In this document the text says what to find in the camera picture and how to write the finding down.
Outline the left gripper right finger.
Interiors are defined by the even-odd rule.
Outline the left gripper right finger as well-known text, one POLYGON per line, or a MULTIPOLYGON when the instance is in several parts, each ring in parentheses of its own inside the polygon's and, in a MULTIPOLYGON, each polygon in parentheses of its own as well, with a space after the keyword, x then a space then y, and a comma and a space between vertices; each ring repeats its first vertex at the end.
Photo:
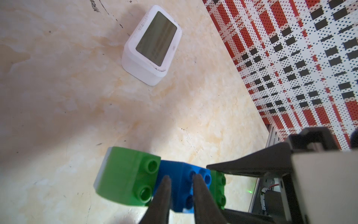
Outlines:
POLYGON ((193 199, 196 224, 227 223, 200 174, 193 176, 193 199))

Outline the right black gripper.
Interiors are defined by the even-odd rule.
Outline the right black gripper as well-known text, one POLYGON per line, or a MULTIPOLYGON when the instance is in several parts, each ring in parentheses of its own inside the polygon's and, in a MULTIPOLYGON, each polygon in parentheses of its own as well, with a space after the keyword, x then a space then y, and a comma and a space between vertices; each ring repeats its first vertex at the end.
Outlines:
POLYGON ((207 169, 229 175, 248 177, 270 176, 280 179, 285 219, 291 224, 307 224, 303 193, 294 171, 293 156, 338 151, 330 130, 326 127, 304 128, 291 134, 284 143, 247 155, 237 160, 207 165, 207 169))

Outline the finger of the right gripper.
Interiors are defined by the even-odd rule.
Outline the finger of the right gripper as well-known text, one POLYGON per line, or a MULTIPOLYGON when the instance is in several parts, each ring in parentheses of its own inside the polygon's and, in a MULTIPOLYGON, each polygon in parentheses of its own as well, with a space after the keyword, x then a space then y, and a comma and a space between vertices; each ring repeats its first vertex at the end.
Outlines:
POLYGON ((222 214, 229 224, 280 224, 280 222, 277 222, 270 216, 249 212, 224 209, 222 214))

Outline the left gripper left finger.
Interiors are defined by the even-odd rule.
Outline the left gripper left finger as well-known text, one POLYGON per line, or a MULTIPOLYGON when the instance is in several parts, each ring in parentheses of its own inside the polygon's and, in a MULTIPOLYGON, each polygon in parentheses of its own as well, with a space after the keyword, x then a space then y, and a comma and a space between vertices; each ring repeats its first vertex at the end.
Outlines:
POLYGON ((168 224, 171 207, 172 181, 165 175, 140 224, 168 224))

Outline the blue square lego brick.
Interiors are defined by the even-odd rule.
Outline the blue square lego brick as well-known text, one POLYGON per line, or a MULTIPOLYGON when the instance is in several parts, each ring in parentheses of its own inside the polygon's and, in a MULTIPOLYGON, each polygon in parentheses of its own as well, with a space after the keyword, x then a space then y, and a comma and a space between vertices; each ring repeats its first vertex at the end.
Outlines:
POLYGON ((162 160, 153 193, 156 194, 163 177, 168 175, 172 181, 171 210, 177 213, 194 213, 193 175, 195 174, 201 175, 206 187, 210 187, 212 182, 210 170, 184 162, 162 160))

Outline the green square lego brick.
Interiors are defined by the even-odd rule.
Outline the green square lego brick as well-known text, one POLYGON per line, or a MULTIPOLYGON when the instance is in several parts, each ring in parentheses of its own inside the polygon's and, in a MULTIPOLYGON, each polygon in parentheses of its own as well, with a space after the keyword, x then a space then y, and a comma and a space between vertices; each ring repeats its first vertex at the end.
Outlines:
POLYGON ((153 196, 160 162, 156 155, 110 147, 95 179, 95 192, 116 203, 145 206, 153 196))

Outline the green curved lego brick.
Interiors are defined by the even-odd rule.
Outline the green curved lego brick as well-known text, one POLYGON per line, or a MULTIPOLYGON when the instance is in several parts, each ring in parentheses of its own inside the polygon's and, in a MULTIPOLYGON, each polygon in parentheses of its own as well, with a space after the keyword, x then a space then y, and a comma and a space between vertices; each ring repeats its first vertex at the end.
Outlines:
POLYGON ((210 192, 219 209, 223 210, 226 205, 225 186, 226 178, 222 172, 211 171, 212 182, 210 192))

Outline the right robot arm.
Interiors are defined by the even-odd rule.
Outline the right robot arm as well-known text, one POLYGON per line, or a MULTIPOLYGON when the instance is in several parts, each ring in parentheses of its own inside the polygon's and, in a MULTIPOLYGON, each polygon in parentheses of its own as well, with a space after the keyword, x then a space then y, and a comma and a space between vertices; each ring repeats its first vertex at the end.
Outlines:
POLYGON ((230 175, 277 179, 265 199, 266 216, 225 212, 228 221, 355 224, 358 221, 358 133, 341 151, 326 127, 305 128, 286 141, 245 157, 208 165, 230 175))

